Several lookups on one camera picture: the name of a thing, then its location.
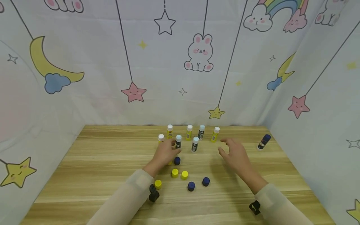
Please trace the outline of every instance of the tabletop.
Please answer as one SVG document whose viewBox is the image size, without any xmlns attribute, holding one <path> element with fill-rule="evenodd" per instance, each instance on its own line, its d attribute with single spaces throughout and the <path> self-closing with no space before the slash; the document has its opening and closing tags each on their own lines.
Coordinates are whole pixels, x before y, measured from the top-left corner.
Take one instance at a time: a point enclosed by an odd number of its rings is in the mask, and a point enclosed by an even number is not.
<svg viewBox="0 0 360 225">
<path fill-rule="evenodd" d="M 220 128 L 212 143 L 214 127 L 206 127 L 192 152 L 192 141 L 185 140 L 186 126 L 174 126 L 173 136 L 183 136 L 181 164 L 166 166 L 158 174 L 160 197 L 155 203 L 147 200 L 131 225 L 266 224 L 261 214 L 255 216 L 249 209 L 255 200 L 249 188 L 219 155 L 217 146 L 228 149 L 219 141 L 222 137 L 239 139 L 254 168 L 314 224 L 334 224 L 274 138 L 257 150 L 262 137 L 270 134 L 267 128 Z M 126 178 L 152 158 L 159 134 L 166 136 L 165 126 L 85 126 L 21 224 L 86 224 Z M 193 137 L 197 134 L 194 126 Z M 172 178 L 173 168 L 188 171 L 188 179 Z M 201 185 L 205 176 L 210 178 L 208 187 Z M 193 192 L 187 190 L 190 181 L 196 184 Z"/>
</svg>

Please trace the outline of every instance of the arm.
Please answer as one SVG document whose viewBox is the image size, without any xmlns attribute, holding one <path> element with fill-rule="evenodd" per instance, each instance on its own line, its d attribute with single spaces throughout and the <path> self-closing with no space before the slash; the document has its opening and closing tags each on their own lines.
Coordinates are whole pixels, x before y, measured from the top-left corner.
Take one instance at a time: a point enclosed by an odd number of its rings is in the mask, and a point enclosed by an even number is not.
<svg viewBox="0 0 360 225">
<path fill-rule="evenodd" d="M 300 212 L 273 184 L 269 184 L 255 171 L 243 145 L 231 138 L 221 139 L 229 146 L 229 154 L 218 147 L 219 154 L 237 175 L 248 185 L 260 203 L 260 212 L 272 225 L 312 225 L 313 223 Z"/>
<path fill-rule="evenodd" d="M 172 150 L 174 140 L 167 139 L 159 146 L 153 159 L 142 170 L 136 170 L 126 182 L 100 207 L 87 225 L 128 224 L 149 197 L 149 187 L 158 172 L 180 149 Z"/>
</svg>

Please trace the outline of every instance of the yellow cap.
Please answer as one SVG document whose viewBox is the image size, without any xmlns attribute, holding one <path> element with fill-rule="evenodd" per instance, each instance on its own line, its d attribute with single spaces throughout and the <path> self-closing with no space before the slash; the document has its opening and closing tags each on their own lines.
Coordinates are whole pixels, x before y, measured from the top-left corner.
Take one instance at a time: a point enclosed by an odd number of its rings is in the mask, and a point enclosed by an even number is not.
<svg viewBox="0 0 360 225">
<path fill-rule="evenodd" d="M 179 175 L 179 170 L 178 170 L 178 169 L 173 169 L 173 170 L 171 171 L 171 176 L 172 176 L 173 178 L 177 178 L 178 175 Z"/>
<path fill-rule="evenodd" d="M 156 180 L 155 181 L 155 188 L 156 188 L 156 190 L 161 189 L 161 180 Z"/>
<path fill-rule="evenodd" d="M 181 179 L 186 180 L 189 176 L 189 173 L 187 171 L 183 171 L 181 173 Z"/>
</svg>

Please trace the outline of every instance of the yellow star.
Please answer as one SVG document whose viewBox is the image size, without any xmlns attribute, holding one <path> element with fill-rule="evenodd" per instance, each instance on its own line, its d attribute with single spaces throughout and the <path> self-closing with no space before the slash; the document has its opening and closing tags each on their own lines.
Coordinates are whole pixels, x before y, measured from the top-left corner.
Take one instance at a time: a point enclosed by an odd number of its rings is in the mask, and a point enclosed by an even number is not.
<svg viewBox="0 0 360 225">
<path fill-rule="evenodd" d="M 31 157 L 27 158 L 20 164 L 6 164 L 8 175 L 0 184 L 0 187 L 15 183 L 19 188 L 22 188 L 24 186 L 25 178 L 36 172 L 35 168 L 30 167 L 30 160 Z"/>
<path fill-rule="evenodd" d="M 142 47 L 142 49 L 145 49 L 147 44 L 143 40 L 141 40 L 141 43 L 138 44 L 138 46 Z"/>
<path fill-rule="evenodd" d="M 352 216 L 354 219 L 358 221 L 360 224 L 360 202 L 359 200 L 355 199 L 355 209 L 353 210 L 346 210 L 346 212 Z"/>
<path fill-rule="evenodd" d="M 356 62 L 352 62 L 346 65 L 347 69 L 356 69 Z"/>
<path fill-rule="evenodd" d="M 224 111 L 220 110 L 219 106 L 216 107 L 214 110 L 209 110 L 208 112 L 210 113 L 209 119 L 212 118 L 220 119 L 220 116 L 225 113 Z"/>
</svg>

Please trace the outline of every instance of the star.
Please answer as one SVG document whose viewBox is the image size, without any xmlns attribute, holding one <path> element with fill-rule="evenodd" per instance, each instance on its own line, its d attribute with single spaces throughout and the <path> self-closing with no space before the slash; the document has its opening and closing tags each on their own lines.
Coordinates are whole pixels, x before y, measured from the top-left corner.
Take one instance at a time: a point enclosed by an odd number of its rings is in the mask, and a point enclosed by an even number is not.
<svg viewBox="0 0 360 225">
<path fill-rule="evenodd" d="M 355 199 L 355 209 L 353 210 L 346 210 L 346 212 L 352 216 L 357 222 L 360 224 L 360 202 L 359 200 Z"/>
<path fill-rule="evenodd" d="M 140 46 L 142 49 L 145 49 L 147 44 L 143 40 L 141 40 L 141 43 L 138 44 L 138 46 Z"/>
<path fill-rule="evenodd" d="M 28 157 L 20 164 L 6 164 L 8 175 L 0 184 L 0 187 L 15 183 L 19 188 L 22 188 L 24 186 L 25 178 L 36 172 L 35 168 L 30 167 L 30 160 L 31 157 Z"/>
<path fill-rule="evenodd" d="M 356 69 L 356 62 L 352 62 L 346 65 L 347 69 Z"/>
<path fill-rule="evenodd" d="M 357 141 L 349 141 L 349 140 L 346 140 L 347 142 L 349 142 L 349 148 L 351 148 L 351 147 L 357 147 L 357 148 L 360 148 L 360 145 L 359 145 L 359 143 L 360 143 L 360 140 L 357 140 Z"/>
<path fill-rule="evenodd" d="M 143 93 L 145 93 L 145 91 L 146 91 L 146 89 L 137 88 L 134 83 L 130 84 L 129 89 L 121 90 L 121 92 L 123 92 L 124 94 L 127 95 L 128 102 L 132 102 L 134 100 L 143 102 L 144 101 Z"/>
<path fill-rule="evenodd" d="M 162 17 L 159 19 L 154 19 L 154 21 L 159 26 L 159 35 L 165 32 L 172 35 L 171 27 L 176 21 L 174 19 L 169 19 L 169 16 L 165 10 L 162 13 Z"/>
<path fill-rule="evenodd" d="M 17 60 L 17 59 L 18 59 L 17 57 L 13 57 L 12 55 L 9 54 L 8 62 L 13 62 L 13 63 L 16 64 L 16 60 Z"/>
<path fill-rule="evenodd" d="M 184 91 L 184 88 L 181 89 L 181 91 L 178 91 L 179 93 L 181 93 L 181 95 L 184 95 L 185 93 L 187 93 L 186 91 Z"/>
<path fill-rule="evenodd" d="M 301 98 L 297 98 L 293 96 L 293 102 L 291 106 L 288 108 L 289 111 L 293 111 L 295 113 L 295 117 L 299 119 L 299 116 L 302 112 L 309 112 L 310 109 L 305 105 L 306 95 Z"/>
<path fill-rule="evenodd" d="M 269 58 L 269 59 L 270 59 L 270 62 L 272 62 L 274 59 L 276 59 L 274 56 L 275 56 L 275 55 L 273 55 L 271 58 Z"/>
<path fill-rule="evenodd" d="M 214 110 L 209 110 L 208 112 L 210 113 L 209 119 L 212 118 L 220 119 L 220 116 L 225 113 L 225 111 L 220 110 L 219 106 L 216 107 Z"/>
</svg>

